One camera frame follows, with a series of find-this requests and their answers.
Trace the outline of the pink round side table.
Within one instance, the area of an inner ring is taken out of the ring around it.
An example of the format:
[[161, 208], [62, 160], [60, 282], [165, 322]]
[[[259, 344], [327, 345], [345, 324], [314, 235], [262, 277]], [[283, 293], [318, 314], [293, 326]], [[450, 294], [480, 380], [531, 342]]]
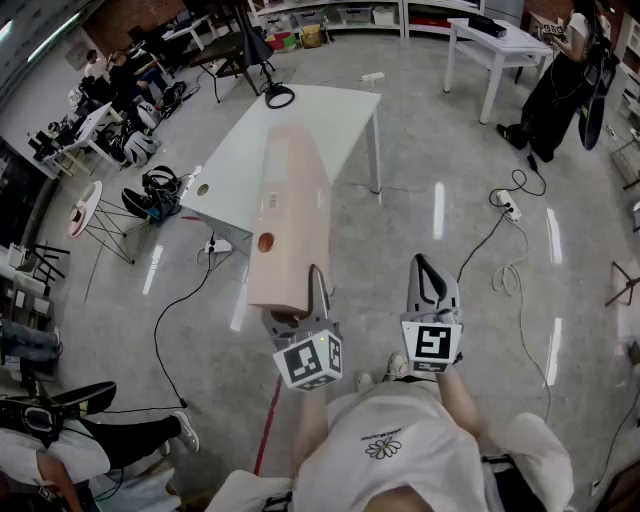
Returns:
[[134, 265], [139, 249], [128, 246], [135, 232], [147, 225], [124, 206], [103, 198], [101, 181], [90, 182], [73, 205], [67, 224], [68, 236], [91, 237], [120, 260]]

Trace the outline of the person's chin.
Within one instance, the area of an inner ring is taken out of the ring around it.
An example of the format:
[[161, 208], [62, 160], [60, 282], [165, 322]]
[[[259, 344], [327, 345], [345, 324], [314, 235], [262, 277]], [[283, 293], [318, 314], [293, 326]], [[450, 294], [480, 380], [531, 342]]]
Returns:
[[487, 512], [474, 492], [401, 486], [372, 496], [362, 512]]

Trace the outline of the black box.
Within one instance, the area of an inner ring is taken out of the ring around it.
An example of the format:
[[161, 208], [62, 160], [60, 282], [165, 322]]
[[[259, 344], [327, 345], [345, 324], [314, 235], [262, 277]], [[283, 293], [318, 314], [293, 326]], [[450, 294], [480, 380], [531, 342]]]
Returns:
[[469, 18], [468, 26], [474, 30], [480, 31], [494, 38], [504, 38], [507, 34], [507, 29], [494, 20], [482, 15], [474, 15]]

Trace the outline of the person's left forearm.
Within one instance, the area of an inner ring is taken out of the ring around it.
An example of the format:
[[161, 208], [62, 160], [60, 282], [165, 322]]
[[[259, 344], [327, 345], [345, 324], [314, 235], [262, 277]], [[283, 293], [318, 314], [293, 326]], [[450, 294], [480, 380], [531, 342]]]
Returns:
[[306, 393], [292, 448], [292, 476], [326, 440], [328, 434], [327, 394], [324, 387]]

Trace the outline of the person's right white shoe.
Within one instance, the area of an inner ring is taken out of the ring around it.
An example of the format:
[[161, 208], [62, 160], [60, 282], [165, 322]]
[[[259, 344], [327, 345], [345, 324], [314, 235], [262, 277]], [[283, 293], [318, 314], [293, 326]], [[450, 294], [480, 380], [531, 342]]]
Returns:
[[409, 375], [408, 361], [403, 352], [393, 352], [388, 360], [384, 381], [404, 379]]

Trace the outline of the red and green box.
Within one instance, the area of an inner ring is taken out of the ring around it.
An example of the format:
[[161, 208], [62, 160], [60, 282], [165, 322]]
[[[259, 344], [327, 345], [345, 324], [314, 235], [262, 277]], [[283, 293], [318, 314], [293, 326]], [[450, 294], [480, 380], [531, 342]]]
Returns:
[[275, 53], [291, 52], [298, 47], [298, 38], [295, 32], [285, 31], [270, 34], [265, 42]]

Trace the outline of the person's white flower-print shirt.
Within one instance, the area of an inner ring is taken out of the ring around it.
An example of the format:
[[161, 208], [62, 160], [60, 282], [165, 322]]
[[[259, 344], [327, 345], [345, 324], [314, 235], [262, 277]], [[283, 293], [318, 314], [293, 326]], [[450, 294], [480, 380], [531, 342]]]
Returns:
[[206, 512], [362, 512], [401, 486], [474, 492], [487, 512], [564, 512], [574, 492], [569, 454], [539, 416], [476, 439], [443, 407], [437, 382], [382, 382], [327, 412], [327, 438], [296, 478], [234, 471]]

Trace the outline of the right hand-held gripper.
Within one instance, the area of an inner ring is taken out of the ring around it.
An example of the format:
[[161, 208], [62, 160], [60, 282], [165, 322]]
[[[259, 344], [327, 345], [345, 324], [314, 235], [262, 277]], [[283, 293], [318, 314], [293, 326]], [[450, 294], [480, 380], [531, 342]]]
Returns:
[[463, 331], [459, 306], [456, 279], [432, 258], [416, 254], [410, 264], [407, 312], [401, 315], [411, 371], [443, 373], [454, 364]]

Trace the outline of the black chair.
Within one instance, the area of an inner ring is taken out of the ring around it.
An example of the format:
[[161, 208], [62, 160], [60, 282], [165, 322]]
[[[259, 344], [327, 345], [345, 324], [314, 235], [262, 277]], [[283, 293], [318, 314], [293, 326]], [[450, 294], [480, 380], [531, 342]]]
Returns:
[[46, 244], [34, 244], [30, 249], [30, 255], [35, 260], [33, 277], [44, 285], [45, 296], [50, 294], [52, 284], [66, 278], [66, 274], [62, 272], [59, 266], [61, 258], [70, 254], [71, 252], [66, 249]]

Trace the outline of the white bag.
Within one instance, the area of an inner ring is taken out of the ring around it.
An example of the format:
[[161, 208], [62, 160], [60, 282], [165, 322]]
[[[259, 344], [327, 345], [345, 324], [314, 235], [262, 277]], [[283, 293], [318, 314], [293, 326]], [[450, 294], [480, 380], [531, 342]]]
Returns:
[[151, 130], [155, 130], [162, 120], [161, 113], [156, 107], [146, 101], [136, 105], [138, 116], [141, 121]]

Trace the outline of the black desk lamp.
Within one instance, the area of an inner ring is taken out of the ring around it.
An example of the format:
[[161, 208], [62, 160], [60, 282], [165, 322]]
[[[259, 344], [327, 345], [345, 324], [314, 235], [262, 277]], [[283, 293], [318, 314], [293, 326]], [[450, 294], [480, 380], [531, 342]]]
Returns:
[[244, 59], [247, 66], [259, 65], [265, 82], [260, 88], [266, 106], [271, 110], [279, 110], [289, 106], [295, 100], [295, 92], [282, 82], [275, 82], [268, 71], [269, 59], [273, 49], [264, 40], [262, 33], [251, 23], [244, 7], [244, 0], [230, 0], [234, 15], [244, 34]]

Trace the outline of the black oval object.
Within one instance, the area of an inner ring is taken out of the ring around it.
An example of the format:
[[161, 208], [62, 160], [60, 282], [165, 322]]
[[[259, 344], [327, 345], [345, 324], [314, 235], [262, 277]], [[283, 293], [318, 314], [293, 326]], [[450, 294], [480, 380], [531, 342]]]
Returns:
[[82, 418], [105, 411], [117, 393], [113, 381], [81, 387], [50, 398], [70, 418]]

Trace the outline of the person's right forearm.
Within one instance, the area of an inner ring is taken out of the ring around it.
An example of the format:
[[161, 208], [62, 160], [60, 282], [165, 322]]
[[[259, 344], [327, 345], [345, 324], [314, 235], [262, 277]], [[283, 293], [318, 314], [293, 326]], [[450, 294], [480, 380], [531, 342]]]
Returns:
[[438, 373], [436, 382], [442, 405], [454, 422], [479, 439], [486, 431], [486, 424], [456, 369], [450, 367], [444, 373]]

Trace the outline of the red floor tape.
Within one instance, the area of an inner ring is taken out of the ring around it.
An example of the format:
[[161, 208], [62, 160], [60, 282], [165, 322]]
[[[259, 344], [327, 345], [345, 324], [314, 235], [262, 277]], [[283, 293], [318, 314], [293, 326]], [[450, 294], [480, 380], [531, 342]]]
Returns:
[[277, 407], [278, 400], [279, 400], [280, 393], [281, 393], [281, 389], [282, 389], [282, 384], [283, 384], [283, 379], [282, 379], [281, 376], [279, 376], [278, 379], [277, 379], [277, 383], [276, 383], [276, 387], [275, 387], [273, 396], [271, 398], [271, 402], [270, 402], [270, 405], [269, 405], [267, 417], [266, 417], [266, 420], [265, 420], [265, 423], [264, 423], [264, 427], [263, 427], [263, 432], [262, 432], [262, 437], [261, 437], [260, 444], [259, 444], [258, 453], [257, 453], [256, 459], [255, 459], [253, 474], [256, 475], [256, 476], [260, 475], [262, 462], [263, 462], [263, 458], [264, 458], [264, 453], [265, 453], [265, 450], [266, 450], [266, 445], [267, 445], [267, 442], [268, 442], [268, 439], [269, 439], [269, 435], [270, 435], [270, 431], [271, 431], [271, 427], [272, 427], [272, 424], [273, 424], [276, 407]]

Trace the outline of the dark green table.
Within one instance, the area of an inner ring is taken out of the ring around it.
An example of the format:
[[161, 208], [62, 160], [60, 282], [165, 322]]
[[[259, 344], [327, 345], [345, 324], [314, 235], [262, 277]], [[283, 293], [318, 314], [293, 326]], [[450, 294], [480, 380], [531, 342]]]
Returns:
[[199, 67], [213, 80], [214, 94], [220, 102], [217, 92], [219, 78], [243, 75], [256, 96], [259, 95], [248, 73], [249, 66], [244, 61], [244, 33], [232, 32], [216, 38], [189, 60], [190, 67]]

